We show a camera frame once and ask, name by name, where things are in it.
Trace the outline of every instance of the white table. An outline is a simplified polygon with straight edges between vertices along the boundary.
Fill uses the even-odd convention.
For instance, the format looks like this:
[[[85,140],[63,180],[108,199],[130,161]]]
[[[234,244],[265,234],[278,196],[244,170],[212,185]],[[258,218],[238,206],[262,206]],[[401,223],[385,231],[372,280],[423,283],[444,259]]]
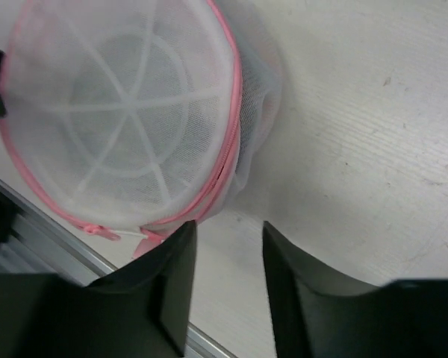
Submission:
[[[1,48],[20,2],[0,1]],[[371,283],[448,277],[448,0],[254,2],[285,64],[282,111],[246,191],[199,229],[191,320],[267,358],[265,219]],[[37,202],[1,143],[0,178]],[[70,230],[116,265],[136,245]]]

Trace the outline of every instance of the table surface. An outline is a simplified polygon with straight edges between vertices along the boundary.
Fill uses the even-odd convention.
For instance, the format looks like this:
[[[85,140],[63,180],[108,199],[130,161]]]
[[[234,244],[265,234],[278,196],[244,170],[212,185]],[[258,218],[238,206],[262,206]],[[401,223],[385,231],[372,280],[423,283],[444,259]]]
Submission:
[[[0,48],[21,2],[0,1]],[[253,2],[284,61],[282,109],[245,191],[199,228],[191,320],[267,358],[263,220],[371,283],[448,277],[448,0]],[[0,178],[46,210],[1,141]],[[118,266],[137,244],[68,228]]]

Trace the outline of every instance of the pink trim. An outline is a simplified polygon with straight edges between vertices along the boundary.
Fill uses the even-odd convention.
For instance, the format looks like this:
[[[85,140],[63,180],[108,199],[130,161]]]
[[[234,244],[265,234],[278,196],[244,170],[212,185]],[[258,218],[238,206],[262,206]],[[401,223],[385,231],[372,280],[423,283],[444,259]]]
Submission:
[[[240,54],[237,48],[237,43],[234,38],[234,35],[231,32],[231,29],[225,19],[224,15],[220,12],[220,9],[214,3],[214,0],[206,0],[209,7],[212,9],[216,18],[220,22],[223,27],[225,36],[231,46],[231,50],[234,55],[234,83],[232,86],[232,94],[231,94],[231,108],[229,112],[229,124],[227,127],[227,131],[223,141],[223,147],[221,148],[220,154],[218,155],[217,162],[215,167],[213,168],[211,175],[209,177],[208,182],[201,188],[199,194],[194,198],[194,200],[179,214],[172,216],[167,219],[163,219],[157,221],[152,224],[166,224],[173,222],[182,216],[187,215],[192,212],[198,205],[201,204],[202,200],[206,196],[211,196],[210,201],[205,205],[203,209],[201,209],[196,216],[196,220],[200,220],[207,211],[212,207],[212,204],[219,197],[219,191],[222,189],[225,182],[228,180],[230,175],[233,175],[229,167],[232,167],[232,162],[237,155],[237,142],[235,140],[236,135],[240,133],[239,121],[240,121],[240,103],[242,100],[242,68],[240,63]],[[5,83],[9,76],[9,68],[10,68],[10,59],[13,56],[13,50],[15,48],[16,39],[18,34],[22,30],[23,21],[25,19],[25,15],[31,9],[33,5],[33,0],[25,0],[24,5],[22,6],[22,10],[19,14],[19,17],[13,27],[12,35],[10,37],[10,43],[8,45],[8,49],[6,52],[6,56],[4,57],[4,61],[1,67],[0,73],[0,92],[4,93]],[[102,227],[98,225],[94,225],[88,222],[84,222],[71,216],[70,214],[63,211],[59,206],[46,194],[45,190],[38,183],[36,178],[32,175],[32,173],[28,170],[27,166],[23,163],[21,157],[13,146],[12,140],[10,138],[10,133],[5,119],[0,119],[0,133],[3,139],[5,148],[7,149],[15,167],[18,169],[20,174],[22,175],[25,182],[30,186],[30,188],[34,191],[34,193],[43,201],[49,208],[62,218],[66,219],[70,224],[76,226],[77,228],[84,230],[90,234],[97,234],[103,237],[107,237],[108,239],[119,239],[119,236],[110,232],[110,228]],[[164,238],[163,235],[158,235],[155,233],[151,233],[145,229],[142,229],[144,233],[149,234],[150,236],[156,236],[152,241],[156,242],[158,239]]]

